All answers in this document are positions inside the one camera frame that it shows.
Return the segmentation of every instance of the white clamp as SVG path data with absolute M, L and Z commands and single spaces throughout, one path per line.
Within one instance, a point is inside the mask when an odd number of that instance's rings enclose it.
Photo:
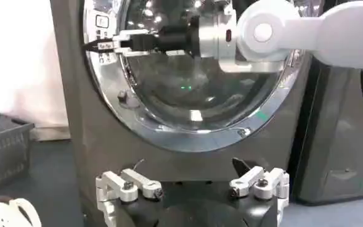
M 152 181 L 134 170 L 126 169 L 121 176 L 108 171 L 96 178 L 97 208 L 104 213 L 106 225 L 116 227 L 116 208 L 112 201 L 134 202 L 139 197 L 138 189 L 147 199 L 161 199 L 161 183 Z
M 252 187 L 253 195 L 262 200 L 270 200 L 273 196 L 278 198 L 277 223 L 282 221 L 283 210 L 289 206 L 290 175 L 280 168 L 271 172 L 264 171 L 262 167 L 254 167 L 241 178 L 229 183 L 232 196 L 242 198 L 248 195 Z

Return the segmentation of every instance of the green light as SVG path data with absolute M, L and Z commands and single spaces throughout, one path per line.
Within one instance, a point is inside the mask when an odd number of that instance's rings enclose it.
M 269 118 L 267 117 L 266 114 L 262 113 L 261 111 L 259 111 L 258 113 L 256 113 L 256 116 L 258 116 L 261 120 L 268 120 Z

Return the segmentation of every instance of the bolt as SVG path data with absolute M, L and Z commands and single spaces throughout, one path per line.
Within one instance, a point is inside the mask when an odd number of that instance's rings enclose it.
M 267 180 L 265 179 L 259 179 L 258 180 L 258 187 L 264 188 L 269 184 L 269 182 L 267 182 Z
M 157 189 L 154 191 L 154 197 L 158 200 L 162 200 L 165 193 L 163 193 L 162 189 Z
M 127 92 L 126 91 L 120 91 L 119 93 L 118 93 L 118 96 L 117 96 L 117 98 L 118 98 L 118 101 L 120 102 L 120 103 L 126 103 L 126 100 L 128 99 L 128 94 L 127 94 Z
M 229 189 L 229 198 L 237 199 L 239 198 L 239 190 L 237 188 L 230 188 Z
M 124 190 L 130 190 L 130 189 L 133 188 L 133 186 L 134 186 L 134 183 L 133 182 L 125 182 L 124 183 L 124 187 L 122 189 L 124 189 Z

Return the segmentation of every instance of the gray plastic basket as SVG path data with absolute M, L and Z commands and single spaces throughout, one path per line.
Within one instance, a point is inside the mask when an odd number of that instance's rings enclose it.
M 35 127 L 0 114 L 0 186 L 24 174 L 30 165 L 30 130 Z

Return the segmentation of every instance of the front-load washing machine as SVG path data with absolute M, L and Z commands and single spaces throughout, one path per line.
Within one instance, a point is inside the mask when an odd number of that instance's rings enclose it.
M 363 71 L 313 68 L 290 166 L 293 194 L 312 205 L 363 197 Z
M 267 169 L 287 166 L 309 71 L 306 53 L 292 51 L 278 73 L 231 74 L 213 59 L 126 59 L 82 48 L 120 30 L 155 32 L 210 15 L 213 2 L 51 1 L 80 194 L 97 225 L 103 218 L 96 211 L 95 177 L 107 170 L 139 163 L 139 173 L 150 179 L 211 183 L 237 177 L 233 157 Z M 234 5 L 240 14 L 251 3 Z M 294 4 L 308 16 L 322 5 Z

